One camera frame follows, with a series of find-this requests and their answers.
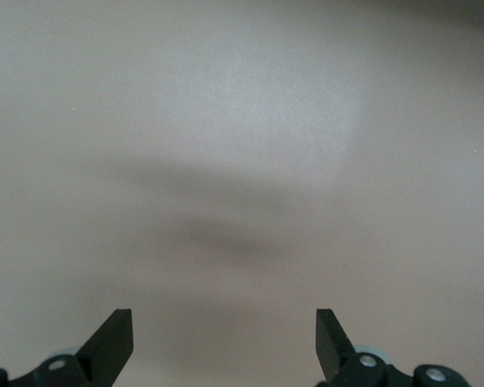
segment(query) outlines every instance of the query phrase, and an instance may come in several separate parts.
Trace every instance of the plain background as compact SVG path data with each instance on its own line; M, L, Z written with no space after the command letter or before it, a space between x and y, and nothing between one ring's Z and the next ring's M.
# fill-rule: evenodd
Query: plain background
M318 307L484 387L484 24L0 2L0 366L117 307L118 387L313 386Z

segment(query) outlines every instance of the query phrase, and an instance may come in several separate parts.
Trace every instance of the beige wall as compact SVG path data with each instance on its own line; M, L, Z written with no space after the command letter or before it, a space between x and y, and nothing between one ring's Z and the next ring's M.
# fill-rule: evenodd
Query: beige wall
M313 386L331 307L404 372L484 387L484 29L361 2L0 2L0 366L116 307L117 386Z

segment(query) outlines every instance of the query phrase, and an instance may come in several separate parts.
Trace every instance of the screw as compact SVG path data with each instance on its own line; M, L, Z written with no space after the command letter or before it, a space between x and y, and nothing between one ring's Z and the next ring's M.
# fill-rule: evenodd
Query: screw
M433 381L446 381L446 376L437 368L429 368L427 370L427 376Z
M50 371L56 371L59 368L63 368L66 362L64 360L56 360L48 366Z
M361 363L365 367L371 367L372 368L372 367L376 367L377 366L377 361L373 357L371 357L369 355L363 355L361 357Z

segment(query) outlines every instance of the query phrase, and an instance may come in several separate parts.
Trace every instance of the metal screw head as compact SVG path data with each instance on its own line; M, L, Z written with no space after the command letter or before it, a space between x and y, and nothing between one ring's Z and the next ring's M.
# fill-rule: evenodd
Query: metal screw head
M65 366L65 364L66 364L66 362L64 360L56 360L48 366L48 369L50 371L56 371L59 368L63 368Z
M427 370L427 376L433 381L446 381L446 376L437 368L429 368Z
M361 357L361 364L364 365L365 367L372 368L377 366L377 361L369 355L363 355Z

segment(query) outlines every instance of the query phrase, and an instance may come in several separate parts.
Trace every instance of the white surface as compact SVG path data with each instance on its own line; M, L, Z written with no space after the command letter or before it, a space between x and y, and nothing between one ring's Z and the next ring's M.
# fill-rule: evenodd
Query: white surface
M484 387L484 30L352 2L0 2L0 366L313 386L315 308Z

